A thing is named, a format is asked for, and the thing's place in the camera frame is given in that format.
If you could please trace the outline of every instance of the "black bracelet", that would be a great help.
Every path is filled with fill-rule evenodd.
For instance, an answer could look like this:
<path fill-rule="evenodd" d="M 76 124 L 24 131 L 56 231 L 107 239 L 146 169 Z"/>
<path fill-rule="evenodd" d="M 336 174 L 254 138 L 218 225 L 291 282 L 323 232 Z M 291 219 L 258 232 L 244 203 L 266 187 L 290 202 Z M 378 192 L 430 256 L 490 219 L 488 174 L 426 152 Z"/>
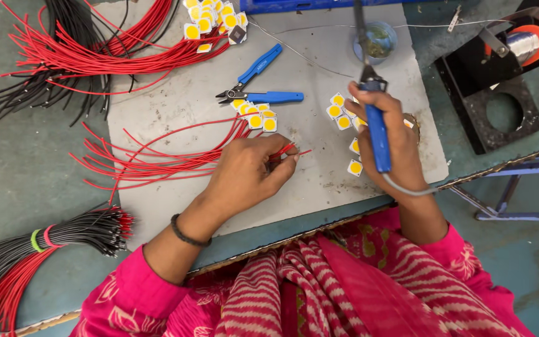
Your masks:
<path fill-rule="evenodd" d="M 174 233 L 176 234 L 176 236 L 180 240 L 182 240 L 182 241 L 184 241 L 184 242 L 186 242 L 186 243 L 188 243 L 190 245 L 197 246 L 197 247 L 203 247 L 203 248 L 209 247 L 209 245 L 211 245 L 211 239 L 209 239 L 209 241 L 207 241 L 207 242 L 201 242 L 201 241 L 193 240 L 190 237 L 186 237 L 184 234 L 182 234 L 182 232 L 178 229 L 178 226 L 176 225 L 176 219 L 178 219 L 179 215 L 180 215 L 180 213 L 175 214 L 172 217 L 172 223 L 171 223 L 172 224 L 172 229 L 174 230 Z"/>

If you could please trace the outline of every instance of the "woman's right hand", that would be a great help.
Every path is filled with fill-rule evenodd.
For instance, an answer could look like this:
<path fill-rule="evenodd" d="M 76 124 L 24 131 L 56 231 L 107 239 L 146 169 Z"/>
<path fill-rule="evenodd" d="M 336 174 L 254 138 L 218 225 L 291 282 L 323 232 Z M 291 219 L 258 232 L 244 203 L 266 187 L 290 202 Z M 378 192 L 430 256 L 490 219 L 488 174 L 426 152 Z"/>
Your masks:
<path fill-rule="evenodd" d="M 430 186 L 423 178 L 419 151 L 417 150 L 417 136 L 404 123 L 402 107 L 399 100 L 394 99 L 384 92 L 368 92 L 359 90 L 357 83 L 351 81 L 348 91 L 355 97 L 358 103 L 347 99 L 344 106 L 347 110 L 355 113 L 359 118 L 367 122 L 365 104 L 371 104 L 384 111 L 384 123 L 390 144 L 392 171 L 389 173 L 392 180 L 401 187 L 412 191 L 423 191 Z M 371 147 L 370 132 L 364 125 L 359 128 L 357 136 L 363 168 L 371 180 L 373 180 L 387 194 L 390 194 L 399 203 L 405 204 L 411 200 L 410 195 L 404 194 L 391 187 L 376 170 L 374 154 Z"/>

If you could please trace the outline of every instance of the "blue container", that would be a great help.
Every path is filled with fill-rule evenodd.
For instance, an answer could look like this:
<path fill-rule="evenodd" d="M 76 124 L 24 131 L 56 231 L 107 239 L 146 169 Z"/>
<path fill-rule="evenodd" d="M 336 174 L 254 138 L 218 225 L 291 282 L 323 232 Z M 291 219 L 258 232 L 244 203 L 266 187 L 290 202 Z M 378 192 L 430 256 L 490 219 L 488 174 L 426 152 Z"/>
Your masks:
<path fill-rule="evenodd" d="M 363 6 L 399 4 L 433 0 L 363 0 Z M 241 0 L 240 10 L 247 14 L 265 12 L 291 12 L 321 8 L 351 7 L 353 0 Z"/>

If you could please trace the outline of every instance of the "bundle of wires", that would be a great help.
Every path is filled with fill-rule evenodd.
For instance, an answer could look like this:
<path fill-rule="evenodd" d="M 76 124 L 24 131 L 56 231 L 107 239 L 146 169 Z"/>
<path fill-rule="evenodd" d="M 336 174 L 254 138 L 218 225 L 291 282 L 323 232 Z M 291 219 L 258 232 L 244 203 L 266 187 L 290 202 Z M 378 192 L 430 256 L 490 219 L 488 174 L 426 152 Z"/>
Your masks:
<path fill-rule="evenodd" d="M 174 1 L 174 10 L 164 25 L 163 23 L 166 21 L 172 7 L 172 0 L 156 0 L 145 16 L 124 34 L 120 33 L 119 27 L 115 31 L 112 30 L 98 16 L 93 15 L 86 6 L 77 1 L 45 0 L 45 6 L 38 13 L 42 35 L 48 36 L 55 43 L 61 43 L 66 39 L 84 50 L 88 50 L 93 55 L 104 54 L 112 58 L 125 57 L 129 59 L 137 51 L 150 46 L 145 42 L 157 42 L 167 32 L 178 8 L 177 1 Z M 128 16 L 128 4 L 129 0 L 126 0 L 126 12 L 120 27 L 124 25 Z M 45 9 L 49 13 L 48 31 L 45 29 L 42 20 L 42 13 Z M 102 27 L 103 31 L 97 25 L 94 25 L 93 18 L 99 21 L 99 27 Z M 20 21 L 24 26 L 27 25 L 28 16 L 26 15 Z M 14 27 L 20 32 L 20 35 L 10 34 L 10 38 L 16 44 L 22 45 L 27 41 L 26 39 L 31 38 L 23 35 L 18 26 Z M 111 34 L 109 39 L 104 37 L 106 30 Z M 29 53 L 20 52 L 20 54 L 30 58 Z M 105 112 L 105 118 L 107 118 L 109 96 L 105 94 L 109 94 L 111 91 L 110 73 L 79 75 L 73 72 L 71 68 L 50 66 L 46 62 L 34 65 L 31 62 L 19 61 L 17 65 L 31 65 L 31 69 L 2 74 L 2 76 L 21 77 L 22 81 L 8 88 L 0 89 L 0 119 L 26 107 L 49 108 L 59 102 L 64 102 L 62 110 L 65 110 L 74 95 L 74 91 L 77 90 L 86 95 L 83 98 L 79 113 L 70 126 L 74 125 L 81 116 L 88 116 L 89 111 L 100 101 L 99 113 Z M 132 78 L 132 88 L 135 78 L 133 74 L 128 75 Z M 58 79 L 59 86 L 50 83 L 51 79 Z"/>
<path fill-rule="evenodd" d="M 97 205 L 45 230 L 0 241 L 0 334 L 15 336 L 22 294 L 41 263 L 65 245 L 89 245 L 106 256 L 126 249 L 133 219 L 118 207 Z"/>
<path fill-rule="evenodd" d="M 211 150 L 194 154 L 166 154 L 151 148 L 155 142 L 159 142 L 160 140 L 185 129 L 224 122 L 232 122 L 232 126 L 226 137 Z M 84 122 L 83 126 L 101 143 L 101 145 L 99 145 L 88 139 L 85 139 L 84 142 L 85 146 L 92 151 L 97 158 L 86 155 L 79 159 L 71 153 L 70 156 L 89 170 L 110 176 L 116 180 L 114 187 L 112 188 L 103 187 L 86 179 L 84 180 L 93 187 L 111 191 L 112 197 L 116 190 L 119 189 L 142 187 L 159 181 L 195 178 L 213 174 L 223 147 L 235 139 L 248 138 L 252 132 L 248 127 L 249 123 L 247 119 L 242 118 L 242 116 L 186 126 L 163 134 L 146 144 L 142 144 L 126 131 L 126 129 L 123 129 L 126 135 L 140 147 L 138 150 L 129 150 L 106 142 L 103 137 L 100 137 L 89 129 Z M 263 133 L 264 132 L 261 131 L 259 134 L 255 135 L 255 137 L 259 137 Z M 280 161 L 280 157 L 294 146 L 294 143 L 288 144 L 280 152 L 272 155 L 270 161 Z M 128 159 L 126 160 L 113 155 L 112 149 L 124 153 Z M 301 152 L 300 155 L 304 155 L 310 151 L 311 150 Z M 104 161 L 117 165 L 118 169 L 112 165 L 106 164 Z M 119 187 L 120 181 L 130 183 L 131 185 Z"/>
<path fill-rule="evenodd" d="M 57 25 L 57 37 L 60 41 L 52 38 L 48 34 L 43 34 L 26 22 L 26 20 L 20 19 L 20 17 L 11 10 L 3 1 L 1 1 L 5 8 L 7 8 L 12 15 L 23 23 L 24 31 L 20 31 L 20 34 L 15 37 L 15 41 L 23 49 L 22 55 L 26 57 L 25 61 L 18 62 L 17 65 L 31 65 L 36 70 L 65 70 L 70 71 L 71 74 L 54 76 L 48 79 L 49 84 L 59 86 L 61 88 L 82 92 L 90 95 L 118 95 L 127 94 L 130 92 L 143 90 L 149 88 L 165 76 L 167 76 L 173 69 L 182 66 L 196 64 L 217 55 L 220 55 L 228 49 L 229 44 L 224 42 L 219 44 L 222 39 L 228 39 L 228 34 L 220 34 L 218 27 L 215 27 L 210 33 L 202 34 L 201 39 L 187 40 L 182 39 L 176 45 L 172 47 L 161 46 L 154 42 L 143 40 L 143 38 L 132 34 L 129 31 L 124 31 L 120 27 L 113 25 L 108 19 L 101 16 L 97 10 L 85 0 L 90 9 L 97 14 L 103 21 L 109 26 L 117 29 L 126 36 L 141 42 L 143 47 L 155 46 L 165 51 L 144 57 L 116 57 L 114 55 L 106 55 L 105 53 L 95 53 L 85 46 L 81 46 L 76 43 L 64 27 Z M 212 43 L 213 50 L 207 53 L 197 53 L 197 49 L 202 44 Z M 64 80 L 74 79 L 84 76 L 96 76 L 102 74 L 153 74 L 164 72 L 161 77 L 146 86 L 142 86 L 136 89 L 130 88 L 127 91 L 122 92 L 92 92 L 90 90 L 80 90 L 77 88 L 71 88 L 63 83 Z M 19 74 L 22 71 L 9 73 Z"/>

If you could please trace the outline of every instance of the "pink sleeve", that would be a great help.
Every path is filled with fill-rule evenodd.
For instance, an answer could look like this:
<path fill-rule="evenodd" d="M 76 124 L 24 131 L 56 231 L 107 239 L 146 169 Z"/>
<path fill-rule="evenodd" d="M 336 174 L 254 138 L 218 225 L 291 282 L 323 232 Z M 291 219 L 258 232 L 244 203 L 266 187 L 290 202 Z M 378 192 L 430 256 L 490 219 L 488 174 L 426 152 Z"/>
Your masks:
<path fill-rule="evenodd" d="M 86 298 L 70 336 L 160 336 L 189 290 L 155 274 L 141 246 Z"/>
<path fill-rule="evenodd" d="M 465 282 L 507 327 L 514 328 L 523 336 L 534 336 L 513 311 L 513 293 L 505 287 L 494 287 L 490 274 L 484 271 L 482 263 L 473 254 L 473 246 L 463 240 L 453 225 L 449 224 L 449 232 L 442 240 L 420 247 Z"/>

